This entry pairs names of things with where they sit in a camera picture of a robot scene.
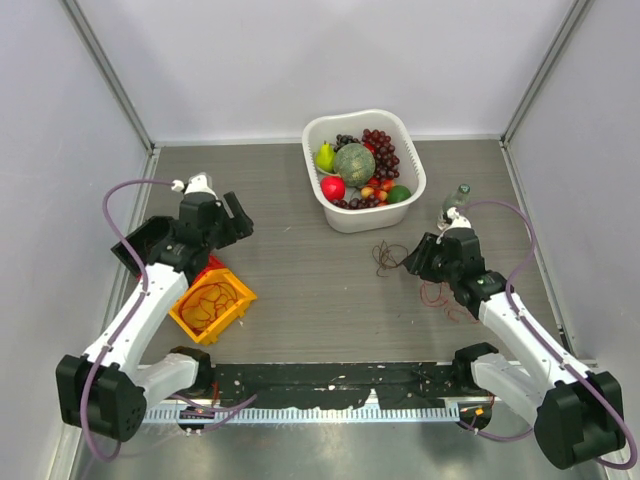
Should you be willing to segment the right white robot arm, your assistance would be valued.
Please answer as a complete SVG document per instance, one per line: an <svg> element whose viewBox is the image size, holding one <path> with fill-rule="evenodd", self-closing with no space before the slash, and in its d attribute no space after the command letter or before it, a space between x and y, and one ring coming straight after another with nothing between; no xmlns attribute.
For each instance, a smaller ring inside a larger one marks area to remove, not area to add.
<svg viewBox="0 0 640 480"><path fill-rule="evenodd" d="M431 283L445 283L455 300L506 345L512 366L488 344L457 352L451 371L457 391L486 390L532 428L547 460L558 469L624 448L622 392L608 372L593 372L535 320L506 278L486 268L473 229L425 233L402 262Z"/></svg>

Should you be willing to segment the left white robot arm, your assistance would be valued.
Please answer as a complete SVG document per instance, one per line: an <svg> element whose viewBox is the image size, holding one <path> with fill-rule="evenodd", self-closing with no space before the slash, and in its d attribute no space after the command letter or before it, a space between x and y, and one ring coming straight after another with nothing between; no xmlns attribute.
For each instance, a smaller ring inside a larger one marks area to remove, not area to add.
<svg viewBox="0 0 640 480"><path fill-rule="evenodd" d="M175 347L161 361L140 360L170 309L208 265L212 251L249 237L254 223L237 196L187 193L177 217L152 216L112 251L139 283L112 323L80 356L55 370L61 418L116 441L130 440L147 410L185 393L205 397L214 380L209 354Z"/></svg>

